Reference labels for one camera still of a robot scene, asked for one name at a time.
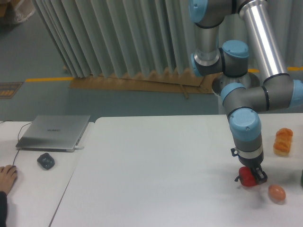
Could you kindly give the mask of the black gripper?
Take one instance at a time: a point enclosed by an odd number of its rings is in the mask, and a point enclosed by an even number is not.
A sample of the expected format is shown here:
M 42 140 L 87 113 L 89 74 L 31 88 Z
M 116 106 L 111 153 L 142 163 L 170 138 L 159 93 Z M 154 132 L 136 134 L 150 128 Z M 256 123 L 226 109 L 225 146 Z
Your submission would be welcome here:
M 260 166 L 264 159 L 263 150 L 257 149 L 252 152 L 244 152 L 236 148 L 232 148 L 231 153 L 233 157 L 238 157 L 239 161 L 243 165 L 251 168 L 251 173 L 254 176 L 257 184 L 263 184 L 267 182 L 267 174 L 262 170 L 262 167 Z

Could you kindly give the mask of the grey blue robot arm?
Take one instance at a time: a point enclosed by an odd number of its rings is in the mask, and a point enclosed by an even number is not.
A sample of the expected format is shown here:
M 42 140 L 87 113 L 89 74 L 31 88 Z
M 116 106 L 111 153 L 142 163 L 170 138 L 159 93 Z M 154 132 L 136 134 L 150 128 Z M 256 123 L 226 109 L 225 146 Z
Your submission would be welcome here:
M 258 112 L 285 109 L 303 103 L 303 84 L 290 78 L 277 46 L 265 0 L 191 0 L 197 48 L 191 54 L 197 76 L 222 73 L 220 97 L 235 147 L 232 155 L 248 168 L 254 184 L 263 184 L 264 158 Z M 218 45 L 219 25 L 238 14 L 245 23 L 250 45 L 229 40 Z

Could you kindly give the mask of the dark sleeve forearm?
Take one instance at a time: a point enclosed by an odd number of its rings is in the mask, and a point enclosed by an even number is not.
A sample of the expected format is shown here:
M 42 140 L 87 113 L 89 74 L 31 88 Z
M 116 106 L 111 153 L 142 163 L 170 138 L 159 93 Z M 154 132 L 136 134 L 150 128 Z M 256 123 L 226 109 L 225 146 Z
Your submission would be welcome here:
M 8 202 L 5 192 L 0 192 L 0 227 L 6 227 L 6 220 L 8 214 Z

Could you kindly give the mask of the person's hand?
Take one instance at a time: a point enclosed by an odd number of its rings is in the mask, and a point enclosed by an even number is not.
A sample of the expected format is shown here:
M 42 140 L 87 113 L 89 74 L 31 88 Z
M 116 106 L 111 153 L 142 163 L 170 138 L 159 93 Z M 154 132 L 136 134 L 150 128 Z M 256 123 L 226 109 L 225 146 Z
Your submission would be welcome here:
M 0 191 L 7 195 L 12 189 L 12 186 L 17 178 L 17 167 L 12 165 L 0 167 Z

